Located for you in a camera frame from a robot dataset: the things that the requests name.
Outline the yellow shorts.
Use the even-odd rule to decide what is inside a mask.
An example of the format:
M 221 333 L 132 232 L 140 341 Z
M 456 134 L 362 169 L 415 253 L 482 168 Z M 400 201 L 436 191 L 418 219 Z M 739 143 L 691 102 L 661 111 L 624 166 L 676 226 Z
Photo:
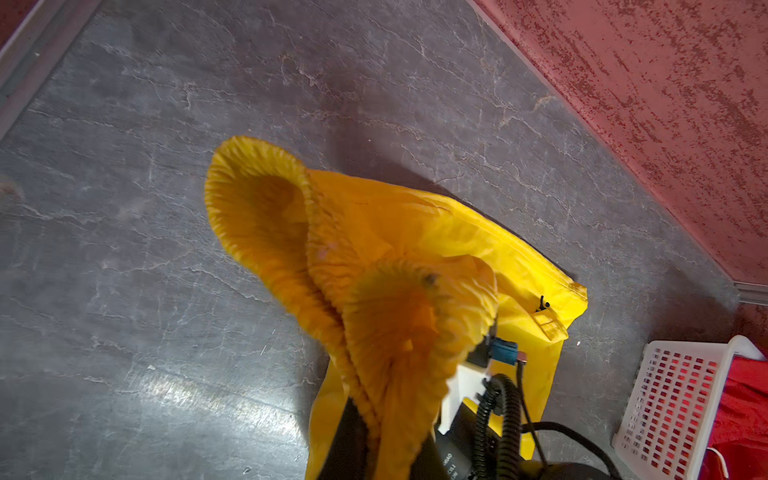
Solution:
M 237 136 L 205 183 L 212 230 L 329 354 L 313 405 L 316 478 L 347 401 L 367 427 L 368 479 L 405 479 L 449 380 L 491 330 L 531 365 L 535 418 L 587 290 L 505 228 L 451 198 L 311 170 Z

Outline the white plastic laundry basket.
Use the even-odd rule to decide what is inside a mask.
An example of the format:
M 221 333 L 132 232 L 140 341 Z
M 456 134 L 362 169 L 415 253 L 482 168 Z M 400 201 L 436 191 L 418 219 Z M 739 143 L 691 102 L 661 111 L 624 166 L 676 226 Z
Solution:
M 746 337 L 727 343 L 652 341 L 645 346 L 612 446 L 640 479 L 696 479 L 732 362 L 767 363 Z

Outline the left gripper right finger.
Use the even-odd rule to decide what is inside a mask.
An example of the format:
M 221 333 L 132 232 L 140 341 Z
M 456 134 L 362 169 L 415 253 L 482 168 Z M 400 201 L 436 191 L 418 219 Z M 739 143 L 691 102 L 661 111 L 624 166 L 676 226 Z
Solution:
M 448 480 L 435 440 L 428 435 L 411 466 L 410 480 Z

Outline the red shorts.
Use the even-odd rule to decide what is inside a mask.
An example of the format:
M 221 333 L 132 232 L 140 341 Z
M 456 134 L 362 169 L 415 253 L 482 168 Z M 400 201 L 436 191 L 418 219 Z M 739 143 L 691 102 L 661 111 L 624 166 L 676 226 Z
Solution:
M 700 469 L 701 479 L 767 477 L 767 363 L 733 359 Z

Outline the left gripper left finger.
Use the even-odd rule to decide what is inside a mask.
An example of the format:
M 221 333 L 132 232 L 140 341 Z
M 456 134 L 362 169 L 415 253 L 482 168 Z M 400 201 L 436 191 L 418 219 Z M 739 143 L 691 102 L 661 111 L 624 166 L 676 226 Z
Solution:
M 348 399 L 318 480 L 363 480 L 367 463 L 366 424 Z

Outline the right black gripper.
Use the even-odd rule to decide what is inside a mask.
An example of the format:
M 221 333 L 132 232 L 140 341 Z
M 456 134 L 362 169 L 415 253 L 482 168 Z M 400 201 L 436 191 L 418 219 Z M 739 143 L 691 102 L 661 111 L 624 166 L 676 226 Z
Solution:
M 447 434 L 436 434 L 437 451 L 450 479 L 479 479 L 472 463 L 473 437 L 476 415 L 466 405 L 462 405 L 454 418 Z M 517 479 L 611 479 L 612 460 L 598 447 L 578 432 L 557 422 L 540 421 L 533 424 L 534 431 L 554 431 L 561 433 L 581 445 L 600 459 L 604 467 L 597 467 L 565 461 L 524 460 L 518 458 L 519 473 Z

